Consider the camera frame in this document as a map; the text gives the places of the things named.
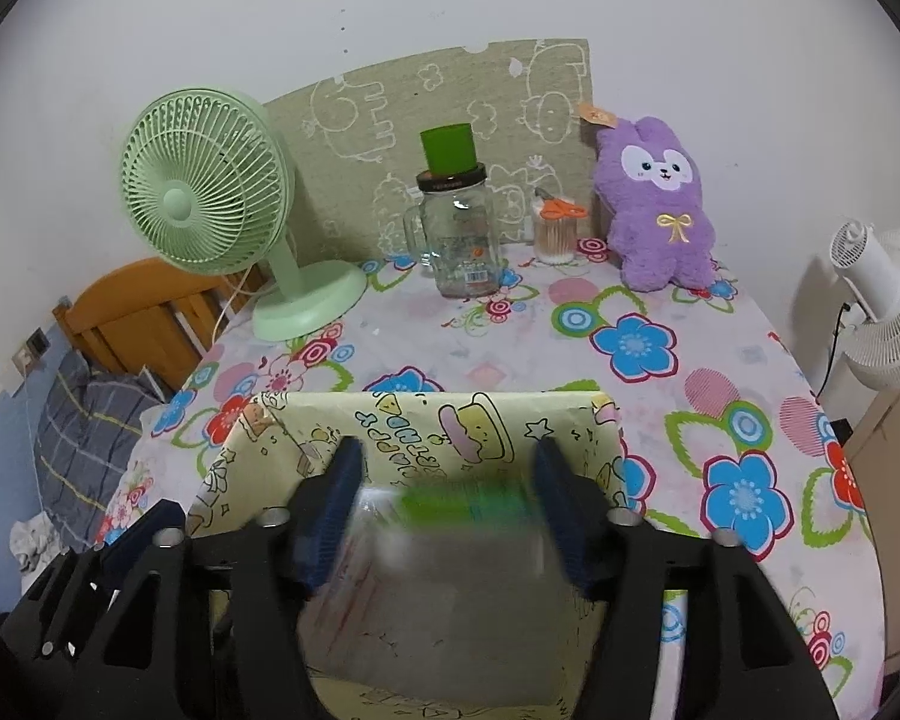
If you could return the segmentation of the glass mason jar mug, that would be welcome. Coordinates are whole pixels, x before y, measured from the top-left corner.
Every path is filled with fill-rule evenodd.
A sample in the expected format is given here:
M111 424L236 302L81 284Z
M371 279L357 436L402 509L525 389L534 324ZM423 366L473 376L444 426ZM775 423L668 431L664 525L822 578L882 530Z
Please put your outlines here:
M429 266L444 298L484 298L500 288L500 234L486 177L482 163L455 176L421 172L422 197L404 212L409 255Z

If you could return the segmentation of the cotton swab jar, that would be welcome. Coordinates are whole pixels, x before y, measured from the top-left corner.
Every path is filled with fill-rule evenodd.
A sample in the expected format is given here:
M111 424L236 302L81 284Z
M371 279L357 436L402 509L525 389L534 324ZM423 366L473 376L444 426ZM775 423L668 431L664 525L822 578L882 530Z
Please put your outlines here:
M578 225L587 218L560 221L542 220L535 213L535 199L533 199L533 245L536 258L544 265L571 263L577 250Z

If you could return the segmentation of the green plastic cup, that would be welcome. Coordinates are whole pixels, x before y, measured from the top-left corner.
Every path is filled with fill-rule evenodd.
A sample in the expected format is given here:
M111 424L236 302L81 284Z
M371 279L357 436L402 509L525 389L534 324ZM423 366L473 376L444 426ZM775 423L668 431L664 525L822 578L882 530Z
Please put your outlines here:
M419 133L427 171L432 176L458 176L478 165L471 125L441 125Z

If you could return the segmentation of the green desk fan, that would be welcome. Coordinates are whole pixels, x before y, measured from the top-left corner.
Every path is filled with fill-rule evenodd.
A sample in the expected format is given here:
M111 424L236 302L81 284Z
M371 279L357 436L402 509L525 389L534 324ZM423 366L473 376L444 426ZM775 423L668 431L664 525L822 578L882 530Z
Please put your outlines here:
M365 293L365 273L352 263L297 263L294 161L245 94L190 86L152 101L126 137L119 190L134 231L165 262L206 277L268 267L274 284L251 314L260 340L317 332Z

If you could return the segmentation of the grey-green cartoon board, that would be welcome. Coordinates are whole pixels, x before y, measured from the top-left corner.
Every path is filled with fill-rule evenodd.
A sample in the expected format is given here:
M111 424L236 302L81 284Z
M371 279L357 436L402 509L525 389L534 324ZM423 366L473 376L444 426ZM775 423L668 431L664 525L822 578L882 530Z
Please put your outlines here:
M578 108L590 46L544 37L449 47L323 78L266 103L295 164L289 227L302 263L401 254L427 174L481 164L505 242L530 236L540 193L592 203Z

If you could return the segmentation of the yellow cartoon fabric storage box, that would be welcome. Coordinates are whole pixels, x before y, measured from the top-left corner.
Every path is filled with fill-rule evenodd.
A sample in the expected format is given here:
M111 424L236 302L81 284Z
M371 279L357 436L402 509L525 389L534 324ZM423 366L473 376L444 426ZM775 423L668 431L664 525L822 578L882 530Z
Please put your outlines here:
M299 624L323 704L341 718L569 717L601 613L562 572L532 460L553 439L574 473L621 500L616 403L592 387L258 395L194 496L191 534L232 532L283 504L346 437L364 450L361 489ZM411 488L475 481L520 484L535 522L414 528L391 518Z

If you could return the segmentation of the purple plush bunny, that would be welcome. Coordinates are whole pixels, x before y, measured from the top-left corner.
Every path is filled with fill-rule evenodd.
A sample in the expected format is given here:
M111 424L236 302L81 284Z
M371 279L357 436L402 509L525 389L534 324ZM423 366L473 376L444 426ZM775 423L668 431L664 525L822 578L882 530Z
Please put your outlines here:
M701 172L668 124L642 117L600 127L593 185L610 210L608 245L629 289L710 288L715 227L704 211Z

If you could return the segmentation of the grey plaid pillow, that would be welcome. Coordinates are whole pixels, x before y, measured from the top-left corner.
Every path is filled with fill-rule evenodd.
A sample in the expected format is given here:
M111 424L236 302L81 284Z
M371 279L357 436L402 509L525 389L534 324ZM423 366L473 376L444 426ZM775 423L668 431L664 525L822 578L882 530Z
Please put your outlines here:
M164 403L159 380L112 374L77 349L63 356L38 418L34 462L41 508L64 546L94 544L142 437L141 415Z

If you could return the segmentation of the orange scissors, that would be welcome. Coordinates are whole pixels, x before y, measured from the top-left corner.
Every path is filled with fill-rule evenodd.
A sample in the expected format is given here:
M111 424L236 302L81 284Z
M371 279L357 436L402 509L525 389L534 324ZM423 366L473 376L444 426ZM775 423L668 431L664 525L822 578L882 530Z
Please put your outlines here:
M556 197L544 188L535 188L535 213L546 221L582 220L589 212L572 200Z

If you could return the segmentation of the green tissue pack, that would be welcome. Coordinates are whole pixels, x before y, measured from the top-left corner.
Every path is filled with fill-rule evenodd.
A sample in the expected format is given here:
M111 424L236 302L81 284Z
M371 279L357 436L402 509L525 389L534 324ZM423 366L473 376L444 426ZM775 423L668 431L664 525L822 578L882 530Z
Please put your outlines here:
M475 481L411 488L395 500L391 518L414 528L523 527L536 511L520 484Z

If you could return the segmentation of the floral tablecloth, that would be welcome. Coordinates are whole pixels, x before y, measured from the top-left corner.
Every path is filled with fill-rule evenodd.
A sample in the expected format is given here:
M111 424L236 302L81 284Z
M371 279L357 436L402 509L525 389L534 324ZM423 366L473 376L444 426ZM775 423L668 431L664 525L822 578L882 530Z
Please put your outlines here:
M554 415L582 406L582 470L665 532L728 528L763 567L844 718L875 715L884 605L862 493L834 427L735 278L634 293L603 242L566 265L505 252L484 298L447 299L404 255L364 263L340 320L269 344L238 319L188 367L141 439L98 538L161 500L198 533L232 527L368 442L368 481L401 489L504 472Z

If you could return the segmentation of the white standing fan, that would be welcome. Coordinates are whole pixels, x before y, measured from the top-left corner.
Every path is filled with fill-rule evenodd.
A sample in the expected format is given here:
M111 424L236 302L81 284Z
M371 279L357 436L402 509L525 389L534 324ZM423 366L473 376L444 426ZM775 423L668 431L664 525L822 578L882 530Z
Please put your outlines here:
M875 392L900 390L900 229L850 220L827 255L854 296L839 332L848 370Z

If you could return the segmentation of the wall power outlet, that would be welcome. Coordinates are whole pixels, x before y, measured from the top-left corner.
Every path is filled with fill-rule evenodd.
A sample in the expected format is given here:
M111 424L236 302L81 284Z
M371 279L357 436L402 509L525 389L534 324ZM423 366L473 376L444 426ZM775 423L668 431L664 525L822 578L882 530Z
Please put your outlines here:
M43 328L37 328L27 337L13 354L11 362L22 380L43 367L43 356L50 349L50 340Z

